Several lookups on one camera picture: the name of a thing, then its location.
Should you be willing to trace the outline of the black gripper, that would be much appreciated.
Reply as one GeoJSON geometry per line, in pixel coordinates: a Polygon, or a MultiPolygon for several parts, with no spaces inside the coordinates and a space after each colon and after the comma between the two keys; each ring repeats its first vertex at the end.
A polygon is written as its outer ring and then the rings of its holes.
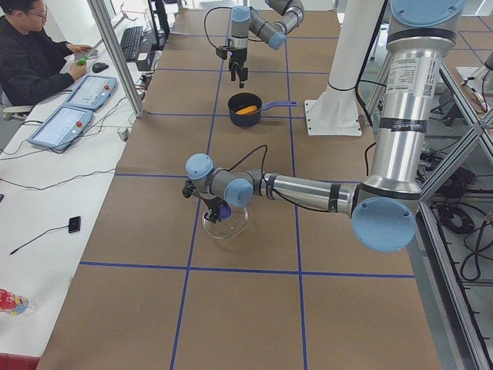
{"type": "Polygon", "coordinates": [[[231,49],[229,70],[231,74],[231,81],[236,81],[236,76],[239,77],[239,87],[244,88],[247,81],[247,67],[244,63],[247,60],[247,48],[243,49],[231,49]]]}
{"type": "Polygon", "coordinates": [[[220,216],[227,215],[227,202],[219,197],[205,198],[202,197],[202,201],[206,205],[206,212],[204,213],[204,219],[215,224],[220,221],[220,216]]]}

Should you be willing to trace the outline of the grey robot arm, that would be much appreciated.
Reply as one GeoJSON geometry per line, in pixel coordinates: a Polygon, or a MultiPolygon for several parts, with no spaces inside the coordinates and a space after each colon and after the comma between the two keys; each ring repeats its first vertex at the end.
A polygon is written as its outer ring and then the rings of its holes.
{"type": "Polygon", "coordinates": [[[416,231],[421,188],[415,176],[438,72],[454,47],[463,8],[462,1],[348,2],[327,88],[304,105],[311,136],[360,134],[355,92],[363,47],[372,43],[379,15],[390,12],[384,104],[371,171],[361,183],[322,183],[263,169],[236,173],[198,153],[186,162],[184,197],[201,199],[212,223],[255,195],[280,198],[308,210],[346,214],[357,239],[373,250],[406,247],[416,231]]]}
{"type": "Polygon", "coordinates": [[[257,36],[274,50],[278,50],[286,41],[290,32],[304,20],[302,1],[265,1],[281,18],[268,22],[254,7],[236,5],[230,12],[230,35],[227,44],[216,48],[221,59],[229,59],[228,70],[231,80],[239,80],[242,89],[248,80],[247,47],[250,33],[257,36]]]}

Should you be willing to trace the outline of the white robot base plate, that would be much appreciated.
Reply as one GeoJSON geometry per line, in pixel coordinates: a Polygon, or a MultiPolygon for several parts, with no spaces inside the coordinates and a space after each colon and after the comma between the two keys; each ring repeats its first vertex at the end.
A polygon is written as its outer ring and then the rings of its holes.
{"type": "Polygon", "coordinates": [[[361,136],[356,100],[309,99],[304,102],[309,136],[361,136]]]}

